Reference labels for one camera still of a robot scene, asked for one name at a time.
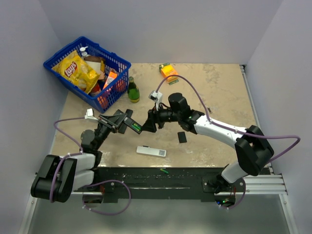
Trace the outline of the black remote control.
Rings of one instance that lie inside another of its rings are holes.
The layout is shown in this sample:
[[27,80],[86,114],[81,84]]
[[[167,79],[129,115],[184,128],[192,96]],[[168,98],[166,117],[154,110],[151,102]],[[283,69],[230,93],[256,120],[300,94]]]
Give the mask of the black remote control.
[[123,120],[123,123],[126,124],[127,127],[135,131],[137,134],[141,134],[142,132],[142,126],[138,124],[136,121],[131,119],[130,117],[125,117]]
[[[117,113],[118,113],[118,114],[123,114],[123,112],[122,112],[120,109],[117,110]],[[133,114],[133,110],[127,109],[127,110],[125,111],[125,113],[127,114],[127,117],[131,117],[132,114]],[[126,131],[126,128],[127,128],[127,125],[123,123],[123,124],[121,124],[120,128],[118,129],[118,132],[119,132],[120,134],[124,134],[125,131]]]

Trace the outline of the black battery cover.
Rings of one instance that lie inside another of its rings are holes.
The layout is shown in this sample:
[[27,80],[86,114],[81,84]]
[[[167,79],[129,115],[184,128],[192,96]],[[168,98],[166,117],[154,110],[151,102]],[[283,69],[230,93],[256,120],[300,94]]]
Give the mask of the black battery cover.
[[186,138],[185,132],[178,132],[177,136],[178,136],[179,143],[186,143],[187,142],[187,138]]

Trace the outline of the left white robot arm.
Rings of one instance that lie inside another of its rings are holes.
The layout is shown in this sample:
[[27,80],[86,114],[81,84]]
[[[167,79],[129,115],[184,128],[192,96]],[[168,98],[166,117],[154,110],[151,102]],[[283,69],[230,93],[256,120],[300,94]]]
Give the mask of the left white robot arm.
[[101,179],[93,171],[102,157],[99,148],[110,133],[118,132],[127,114],[121,112],[96,118],[86,113],[84,118],[97,121],[97,128],[81,134],[79,153],[45,157],[31,186],[32,197],[63,203],[69,199],[72,191],[83,186],[89,191],[100,188]]

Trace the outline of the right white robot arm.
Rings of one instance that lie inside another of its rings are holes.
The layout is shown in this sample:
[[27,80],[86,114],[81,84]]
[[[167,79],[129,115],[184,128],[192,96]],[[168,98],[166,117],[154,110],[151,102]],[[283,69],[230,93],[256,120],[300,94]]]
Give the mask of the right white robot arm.
[[224,192],[242,177],[259,175],[274,155],[271,145],[257,126],[235,127],[208,118],[206,114],[191,109],[181,93],[168,97],[169,107],[163,106],[160,92],[152,91],[149,99],[155,105],[148,111],[148,118],[141,128],[143,131],[155,133],[166,122],[177,122],[186,132],[211,137],[235,149],[237,162],[226,166],[213,182]]

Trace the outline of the white remote control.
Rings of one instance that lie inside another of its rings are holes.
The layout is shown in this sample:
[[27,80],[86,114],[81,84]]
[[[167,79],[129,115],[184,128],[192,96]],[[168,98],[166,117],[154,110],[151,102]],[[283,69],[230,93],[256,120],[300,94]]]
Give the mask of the white remote control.
[[136,152],[138,154],[158,157],[165,157],[167,154],[166,150],[151,148],[148,146],[137,146]]

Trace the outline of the green glass bottle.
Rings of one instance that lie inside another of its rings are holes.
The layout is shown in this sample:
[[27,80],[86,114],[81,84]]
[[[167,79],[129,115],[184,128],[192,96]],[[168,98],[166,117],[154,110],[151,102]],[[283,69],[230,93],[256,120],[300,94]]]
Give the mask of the green glass bottle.
[[140,92],[133,77],[129,77],[129,85],[128,85],[127,94],[128,94],[128,98],[130,99],[130,102],[132,103],[139,102]]

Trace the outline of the blue plastic basket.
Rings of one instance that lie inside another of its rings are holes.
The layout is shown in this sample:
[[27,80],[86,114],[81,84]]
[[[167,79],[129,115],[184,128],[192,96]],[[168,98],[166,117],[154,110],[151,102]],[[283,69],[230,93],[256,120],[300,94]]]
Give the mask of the blue plastic basket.
[[[114,79],[106,88],[102,84],[100,85],[102,90],[95,97],[86,94],[63,78],[60,74],[52,70],[52,67],[61,62],[71,52],[75,50],[79,52],[79,49],[85,46],[87,47],[86,52],[88,54],[92,56],[100,56],[105,59],[105,75],[109,75],[111,69],[114,69],[117,72],[117,78]],[[84,100],[100,113],[104,113],[124,93],[126,93],[129,84],[128,77],[131,63],[119,57],[115,53],[105,50],[98,43],[82,36],[57,51],[52,57],[43,63],[43,66],[50,71],[69,91]]]

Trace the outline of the orange white carton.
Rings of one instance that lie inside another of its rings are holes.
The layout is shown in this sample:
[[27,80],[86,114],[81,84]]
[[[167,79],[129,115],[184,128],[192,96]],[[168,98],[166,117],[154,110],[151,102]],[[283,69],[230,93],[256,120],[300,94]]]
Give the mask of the orange white carton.
[[103,86],[103,90],[105,90],[107,88],[107,86],[113,82],[115,79],[117,78],[117,72],[115,69],[111,68],[109,71],[109,74],[105,80],[104,86]]

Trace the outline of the brown white snack package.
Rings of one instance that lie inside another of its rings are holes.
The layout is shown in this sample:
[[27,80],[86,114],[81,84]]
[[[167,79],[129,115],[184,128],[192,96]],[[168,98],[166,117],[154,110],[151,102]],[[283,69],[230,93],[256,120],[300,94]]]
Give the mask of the brown white snack package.
[[105,78],[105,62],[103,57],[85,56],[84,61],[99,74],[99,80],[103,81]]

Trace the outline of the orange sponge pack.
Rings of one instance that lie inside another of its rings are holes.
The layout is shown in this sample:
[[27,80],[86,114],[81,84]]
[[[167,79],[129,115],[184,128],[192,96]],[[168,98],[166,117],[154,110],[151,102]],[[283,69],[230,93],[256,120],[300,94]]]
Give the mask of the orange sponge pack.
[[170,76],[169,78],[166,79],[166,82],[169,85],[172,85],[172,84],[178,82],[178,77],[177,77],[178,72],[175,70],[175,68],[170,63],[160,64],[158,69],[164,78]]

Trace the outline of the yellow Lays chips bag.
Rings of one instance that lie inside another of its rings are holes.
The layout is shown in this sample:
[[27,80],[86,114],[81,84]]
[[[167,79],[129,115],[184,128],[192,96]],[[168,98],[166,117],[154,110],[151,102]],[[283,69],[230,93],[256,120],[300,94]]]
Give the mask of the yellow Lays chips bag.
[[91,92],[100,76],[79,56],[76,50],[55,65],[52,70],[86,94]]

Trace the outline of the white pump bottle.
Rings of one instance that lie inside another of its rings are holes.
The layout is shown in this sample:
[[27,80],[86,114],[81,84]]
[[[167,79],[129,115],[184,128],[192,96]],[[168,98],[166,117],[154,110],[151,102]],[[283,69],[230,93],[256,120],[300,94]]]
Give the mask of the white pump bottle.
[[82,59],[89,56],[89,53],[87,52],[87,48],[88,48],[88,46],[80,47],[80,49],[79,49]]

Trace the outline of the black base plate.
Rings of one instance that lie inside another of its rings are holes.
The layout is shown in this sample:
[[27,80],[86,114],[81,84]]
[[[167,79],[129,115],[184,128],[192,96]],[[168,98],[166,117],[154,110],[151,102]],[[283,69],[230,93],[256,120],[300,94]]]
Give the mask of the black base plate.
[[78,192],[91,194],[104,192],[105,203],[119,199],[200,200],[214,202],[215,192],[229,193],[231,185],[220,189],[211,182],[221,173],[221,168],[165,168],[157,167],[99,167],[95,169],[92,187],[82,187]]

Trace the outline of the aluminium frame rail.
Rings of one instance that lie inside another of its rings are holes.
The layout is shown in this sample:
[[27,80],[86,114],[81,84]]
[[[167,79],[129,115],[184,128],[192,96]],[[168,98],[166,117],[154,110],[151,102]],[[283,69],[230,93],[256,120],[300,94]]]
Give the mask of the aluminium frame rail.
[[87,211],[82,193],[66,203],[29,198],[21,234],[296,234],[281,175],[248,176],[235,208],[195,200],[138,200],[116,216]]

